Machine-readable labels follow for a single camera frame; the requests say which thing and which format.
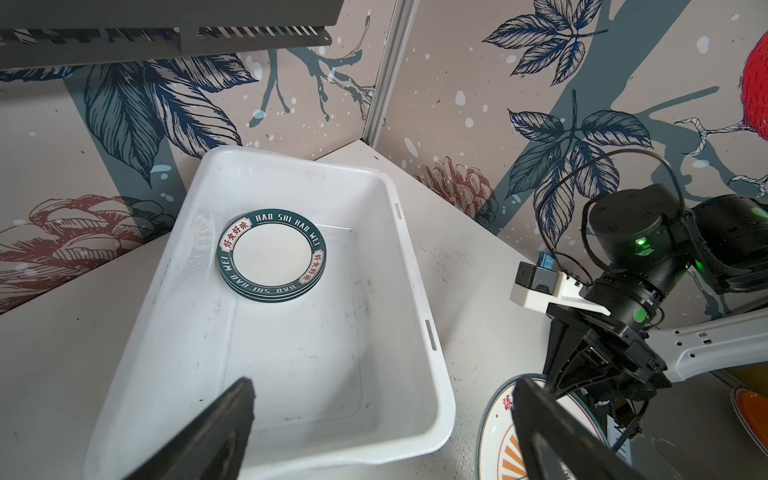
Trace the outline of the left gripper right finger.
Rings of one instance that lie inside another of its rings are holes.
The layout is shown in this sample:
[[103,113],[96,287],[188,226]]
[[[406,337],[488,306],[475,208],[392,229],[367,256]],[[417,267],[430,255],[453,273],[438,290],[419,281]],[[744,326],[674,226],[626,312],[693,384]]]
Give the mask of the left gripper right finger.
[[512,418],[529,479],[643,479],[530,378],[513,390]]

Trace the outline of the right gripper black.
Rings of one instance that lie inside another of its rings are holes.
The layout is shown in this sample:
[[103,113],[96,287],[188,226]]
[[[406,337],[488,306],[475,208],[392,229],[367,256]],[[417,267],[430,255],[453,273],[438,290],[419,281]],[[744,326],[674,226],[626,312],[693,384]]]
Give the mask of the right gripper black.
[[557,304],[546,315],[551,324],[543,375],[554,398],[584,390],[591,399],[651,399],[672,386],[647,332]]

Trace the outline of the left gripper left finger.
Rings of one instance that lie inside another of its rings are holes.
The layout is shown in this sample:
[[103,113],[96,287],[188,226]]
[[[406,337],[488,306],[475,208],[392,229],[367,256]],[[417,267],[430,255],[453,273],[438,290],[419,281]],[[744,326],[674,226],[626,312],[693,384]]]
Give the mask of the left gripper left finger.
[[246,377],[133,471],[130,479],[236,479],[254,421],[255,391]]

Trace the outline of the orange sunburst plate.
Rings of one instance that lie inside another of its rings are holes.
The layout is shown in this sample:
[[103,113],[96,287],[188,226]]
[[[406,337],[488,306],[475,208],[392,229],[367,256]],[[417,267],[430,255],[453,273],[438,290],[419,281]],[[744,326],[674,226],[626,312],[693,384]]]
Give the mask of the orange sunburst plate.
[[[480,424],[476,451],[477,479],[528,478],[512,416],[513,390],[522,378],[531,378],[539,387],[544,387],[547,380],[541,374],[524,374],[508,380],[494,393]],[[557,403],[604,445],[608,444],[597,417],[578,395],[568,394],[559,398]]]

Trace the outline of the white plastic bin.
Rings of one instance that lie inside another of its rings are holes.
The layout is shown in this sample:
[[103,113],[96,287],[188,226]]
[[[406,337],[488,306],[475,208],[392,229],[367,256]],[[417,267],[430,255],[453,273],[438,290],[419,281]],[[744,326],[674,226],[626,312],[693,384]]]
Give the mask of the white plastic bin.
[[[215,261],[235,218],[298,213],[325,271],[261,303]],[[375,167],[218,147],[200,163],[91,436],[83,475],[121,478],[241,377],[255,391],[241,475],[274,478],[434,452],[456,407],[400,200]]]

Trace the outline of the green rim plate large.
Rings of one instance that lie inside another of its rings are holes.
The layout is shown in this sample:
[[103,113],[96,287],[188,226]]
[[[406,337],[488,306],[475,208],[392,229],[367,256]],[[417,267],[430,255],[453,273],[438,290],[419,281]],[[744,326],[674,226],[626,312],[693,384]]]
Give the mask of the green rim plate large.
[[238,295],[281,303],[308,293],[321,279],[328,248],[320,229],[284,209],[261,209],[232,220],[221,234],[215,261]]

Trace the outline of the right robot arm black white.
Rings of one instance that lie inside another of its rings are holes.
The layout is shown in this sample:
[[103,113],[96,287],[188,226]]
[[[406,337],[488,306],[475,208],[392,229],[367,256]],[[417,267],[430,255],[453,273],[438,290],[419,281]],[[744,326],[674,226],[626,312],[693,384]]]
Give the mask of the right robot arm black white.
[[600,306],[550,307],[553,333],[547,387],[559,398],[584,388],[603,401],[648,400],[671,385],[668,365],[647,344],[645,328],[690,267],[722,293],[767,284],[767,203],[725,195],[693,209],[662,185],[598,198],[585,214],[609,258],[580,293]]

